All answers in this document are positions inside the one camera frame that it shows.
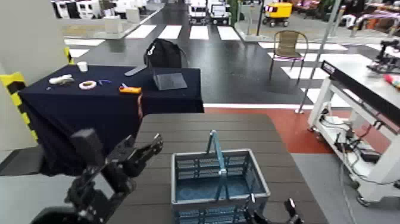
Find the white workbench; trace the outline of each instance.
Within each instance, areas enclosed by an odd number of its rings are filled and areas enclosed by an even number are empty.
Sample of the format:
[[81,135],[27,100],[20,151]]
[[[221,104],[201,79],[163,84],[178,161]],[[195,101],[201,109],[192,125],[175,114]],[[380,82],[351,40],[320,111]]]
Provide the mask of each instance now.
[[[330,77],[327,77],[321,86],[318,100],[308,118],[308,124],[310,128],[318,129],[341,160],[343,160],[343,154],[334,144],[337,133],[345,131],[337,126],[326,127],[326,125],[330,125],[325,123],[324,126],[320,122],[321,111],[326,105],[325,103],[331,100],[333,94],[337,94],[345,100],[352,107],[353,112],[356,112],[372,125],[380,120],[374,112],[368,109],[371,107],[396,124],[397,127],[400,126],[400,92],[386,83],[383,80],[383,75],[370,71],[366,67],[370,63],[371,61],[366,60],[356,63],[344,60],[324,61],[321,67]],[[356,101],[346,94],[343,91],[344,88],[356,94],[361,101]],[[350,177],[360,184],[357,189],[360,193],[358,199],[364,205],[367,205],[367,202],[378,202],[383,197],[400,197],[400,189],[395,188],[392,183],[376,184],[370,182],[388,183],[400,179],[400,136],[393,127],[388,125],[381,125],[377,129],[391,140],[391,144],[376,164],[365,162],[362,158],[356,162],[357,155],[355,153],[358,153],[357,151],[346,153],[345,165],[350,171]],[[363,148],[372,148],[365,141],[363,141],[363,144]]]

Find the navy tablecloth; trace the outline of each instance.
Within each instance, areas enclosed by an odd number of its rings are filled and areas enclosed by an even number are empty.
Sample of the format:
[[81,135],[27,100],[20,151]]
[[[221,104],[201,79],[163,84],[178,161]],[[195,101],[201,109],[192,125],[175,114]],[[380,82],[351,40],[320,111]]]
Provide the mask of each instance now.
[[[88,72],[81,73],[77,66],[68,65],[20,92],[39,143],[45,149],[47,174],[79,175],[82,172],[86,164],[69,140],[80,129],[92,127],[97,131],[105,155],[126,136],[136,135],[140,126],[138,96],[119,93],[121,83],[142,87],[144,116],[204,112],[199,69],[155,68],[157,73],[181,72],[188,86],[158,91],[150,70],[126,77],[125,72],[132,68],[89,66]],[[72,74],[75,82],[65,86],[49,84],[50,78],[65,74]],[[104,79],[111,83],[98,83],[87,91],[79,89],[80,82]]]

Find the blue plastic basket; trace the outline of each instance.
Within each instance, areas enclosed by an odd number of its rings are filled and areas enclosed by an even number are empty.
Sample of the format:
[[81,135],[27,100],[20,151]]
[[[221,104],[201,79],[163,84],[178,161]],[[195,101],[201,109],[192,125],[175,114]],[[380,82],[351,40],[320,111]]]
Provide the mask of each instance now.
[[206,152],[175,153],[171,203],[176,224],[245,223],[249,194],[264,209],[270,191],[250,149],[221,150],[212,130]]

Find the wicker chair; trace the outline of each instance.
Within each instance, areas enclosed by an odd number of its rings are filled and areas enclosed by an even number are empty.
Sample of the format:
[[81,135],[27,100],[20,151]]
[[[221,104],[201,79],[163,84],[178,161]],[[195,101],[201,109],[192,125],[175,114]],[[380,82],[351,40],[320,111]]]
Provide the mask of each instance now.
[[[279,46],[276,48],[276,43],[277,43],[276,37],[278,35],[279,35]],[[305,50],[304,55],[301,55],[299,52],[296,51],[296,44],[299,36],[302,36],[305,40],[305,43],[307,44],[307,48]],[[272,70],[274,67],[275,58],[283,58],[283,59],[293,60],[290,69],[293,68],[295,61],[301,61],[300,73],[296,82],[296,84],[298,84],[300,81],[301,70],[303,69],[304,65],[304,58],[307,55],[307,52],[308,52],[308,39],[303,33],[294,30],[283,30],[277,32],[274,36],[274,55],[272,56],[272,62],[270,67],[270,80],[272,77]]]

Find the basket handle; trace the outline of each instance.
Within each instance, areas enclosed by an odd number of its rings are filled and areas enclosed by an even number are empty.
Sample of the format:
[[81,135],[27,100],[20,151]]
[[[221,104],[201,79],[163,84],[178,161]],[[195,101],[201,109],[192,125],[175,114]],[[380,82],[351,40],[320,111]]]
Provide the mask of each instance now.
[[227,170],[225,168],[224,156],[222,155],[220,140],[218,138],[216,130],[210,131],[210,138],[208,139],[207,150],[205,152],[206,154],[210,153],[212,143],[214,143],[215,154],[217,155],[218,163],[220,166],[220,170],[218,171],[218,174],[220,175],[220,184],[218,186],[217,193],[215,195],[215,200],[218,201],[220,199],[220,194],[223,185],[225,186],[226,198],[229,199],[228,185],[227,185]]

